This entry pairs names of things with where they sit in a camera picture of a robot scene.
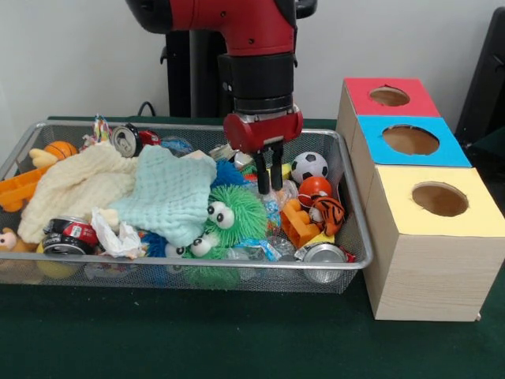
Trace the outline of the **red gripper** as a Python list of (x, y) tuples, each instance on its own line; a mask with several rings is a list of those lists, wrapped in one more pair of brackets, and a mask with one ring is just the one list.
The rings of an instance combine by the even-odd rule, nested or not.
[(228, 114), (223, 121), (226, 139), (232, 149), (254, 153), (258, 191), (266, 195), (270, 191), (270, 177), (264, 154), (265, 147), (272, 145), (271, 186), (282, 189), (283, 143), (292, 141), (301, 133), (303, 115), (294, 105), (291, 110), (274, 114)]

